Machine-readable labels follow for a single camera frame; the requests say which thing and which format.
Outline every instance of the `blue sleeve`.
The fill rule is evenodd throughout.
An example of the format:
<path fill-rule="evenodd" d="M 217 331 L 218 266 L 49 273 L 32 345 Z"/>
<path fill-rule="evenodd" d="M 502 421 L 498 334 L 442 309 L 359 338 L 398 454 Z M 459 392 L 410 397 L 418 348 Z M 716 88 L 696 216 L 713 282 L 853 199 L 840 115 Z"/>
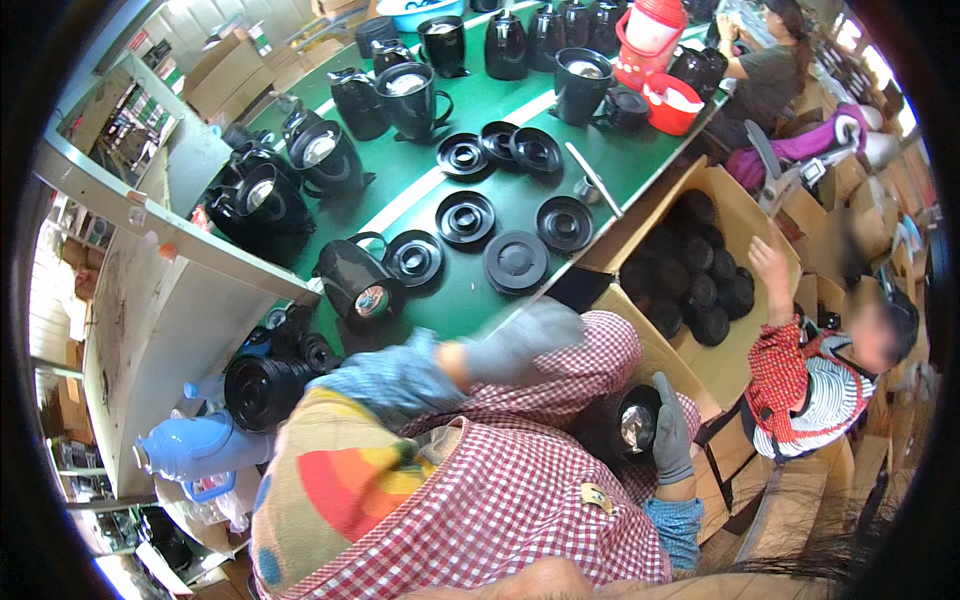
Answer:
<path fill-rule="evenodd" d="M 700 561 L 697 534 L 704 515 L 704 501 L 693 498 L 686 502 L 666 502 L 650 498 L 643 503 L 643 512 L 657 528 L 660 545 L 670 555 L 674 570 L 696 569 Z"/>
<path fill-rule="evenodd" d="M 420 415 L 452 412 L 467 399 L 437 367 L 435 346 L 433 331 L 418 327 L 403 346 L 354 354 L 306 389 L 324 387 L 347 396 L 396 433 Z"/>

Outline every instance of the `metal rod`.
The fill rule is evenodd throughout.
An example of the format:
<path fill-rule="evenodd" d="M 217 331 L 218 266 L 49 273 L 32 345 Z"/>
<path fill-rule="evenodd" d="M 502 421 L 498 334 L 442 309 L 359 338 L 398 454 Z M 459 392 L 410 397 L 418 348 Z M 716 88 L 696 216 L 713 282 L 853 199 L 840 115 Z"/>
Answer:
<path fill-rule="evenodd" d="M 623 211 L 620 210 L 620 207 L 617 206 L 616 202 L 613 201 L 613 196 L 611 196 L 610 192 L 607 191 L 607 186 L 603 184 L 603 182 L 600 180 L 600 177 L 596 174 L 595 171 L 593 171 L 589 163 L 587 163 L 587 159 L 584 158 L 583 155 L 581 155 L 580 152 L 576 148 L 574 148 L 573 144 L 571 144 L 570 142 L 566 142 L 565 146 L 573 155 L 573 157 L 576 159 L 576 161 L 580 163 L 580 166 L 587 173 L 587 177 L 589 177 L 590 180 L 593 181 L 593 185 L 595 185 L 596 188 L 600 191 L 600 195 L 603 196 L 603 199 L 606 200 L 607 204 L 610 205 L 610 208 L 613 211 L 613 216 L 615 216 L 617 219 L 622 219 Z"/>

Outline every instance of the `hand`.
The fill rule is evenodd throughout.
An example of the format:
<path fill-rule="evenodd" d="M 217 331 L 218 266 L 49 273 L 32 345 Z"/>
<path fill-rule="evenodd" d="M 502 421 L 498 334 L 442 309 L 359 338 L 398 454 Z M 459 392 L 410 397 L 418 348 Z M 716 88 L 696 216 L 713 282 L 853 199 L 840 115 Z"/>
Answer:
<path fill-rule="evenodd" d="M 668 486 L 694 475 L 690 460 L 690 436 L 686 432 L 684 408 L 666 380 L 666 375 L 654 373 L 654 388 L 660 393 L 660 413 L 657 415 L 657 435 L 654 437 L 654 463 L 660 485 Z"/>
<path fill-rule="evenodd" d="M 781 233 L 773 220 L 767 221 L 770 244 L 754 236 L 750 241 L 747 256 L 754 265 L 756 275 L 767 286 L 770 294 L 785 294 L 790 297 L 790 271 L 786 263 L 780 238 Z"/>
<path fill-rule="evenodd" d="M 469 380 L 517 387 L 542 383 L 547 376 L 534 365 L 534 358 L 583 341 L 580 315 L 544 297 L 485 339 L 465 343 Z"/>
<path fill-rule="evenodd" d="M 717 15 L 717 31 L 720 33 L 721 39 L 735 40 L 738 30 L 736 23 L 730 19 L 728 14 L 721 12 Z"/>

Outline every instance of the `open cardboard box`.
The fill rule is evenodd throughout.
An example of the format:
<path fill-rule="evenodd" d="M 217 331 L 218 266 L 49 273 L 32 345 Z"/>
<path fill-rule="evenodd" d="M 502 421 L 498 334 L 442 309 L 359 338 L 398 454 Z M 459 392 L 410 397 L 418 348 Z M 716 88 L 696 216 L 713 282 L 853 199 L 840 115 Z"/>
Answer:
<path fill-rule="evenodd" d="M 626 319 L 634 326 L 636 335 L 643 344 L 643 359 L 639 361 L 631 377 L 631 385 L 650 385 L 654 373 L 662 371 L 678 394 L 683 394 L 697 405 L 703 421 L 720 415 L 721 410 L 704 385 L 690 368 L 684 364 L 653 324 L 647 321 L 627 297 L 623 289 L 612 283 L 593 305 L 594 310 L 607 310 Z"/>
<path fill-rule="evenodd" d="M 747 257 L 747 250 L 753 236 L 767 239 L 769 233 L 766 213 L 727 171 L 722 167 L 708 168 L 707 158 L 701 156 L 661 198 L 651 196 L 650 202 L 638 202 L 631 207 L 623 219 L 597 240 L 578 265 L 600 273 L 617 273 L 647 233 L 662 220 L 676 199 L 688 189 L 699 189 L 713 198 L 717 212 L 715 225 L 723 232 L 727 250 L 733 255 L 737 265 L 746 267 L 754 276 L 754 309 L 743 319 L 732 322 L 727 339 L 715 348 L 705 348 L 698 344 L 687 327 L 683 327 L 670 342 L 664 340 L 652 326 L 649 331 L 638 330 L 637 333 L 645 347 L 650 345 L 662 348 L 663 359 L 667 363 L 675 359 L 664 345 L 672 348 L 712 400 L 721 409 L 728 410 L 747 389 L 751 378 L 747 353 L 759 337 L 760 326 L 767 320 L 766 287 L 754 272 Z M 790 270 L 790 290 L 793 293 L 800 281 L 800 259 L 787 244 L 782 233 L 778 232 L 778 236 L 786 253 Z M 642 318 L 632 304 L 630 308 Z"/>

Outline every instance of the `glove hand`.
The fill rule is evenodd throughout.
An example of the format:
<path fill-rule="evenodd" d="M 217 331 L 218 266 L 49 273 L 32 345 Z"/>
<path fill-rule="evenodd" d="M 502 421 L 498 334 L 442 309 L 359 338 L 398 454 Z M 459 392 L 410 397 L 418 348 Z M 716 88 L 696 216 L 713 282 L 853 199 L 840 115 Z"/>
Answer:
<path fill-rule="evenodd" d="M 660 485 L 682 481 L 694 474 L 690 460 L 690 436 L 686 433 L 684 408 L 662 372 L 654 373 L 654 388 L 663 403 L 657 415 L 657 435 L 654 438 L 654 463 L 657 465 Z"/>
<path fill-rule="evenodd" d="M 547 376 L 534 365 L 534 358 L 583 341 L 580 315 L 544 297 L 486 338 L 467 341 L 467 372 L 474 383 L 536 385 Z"/>

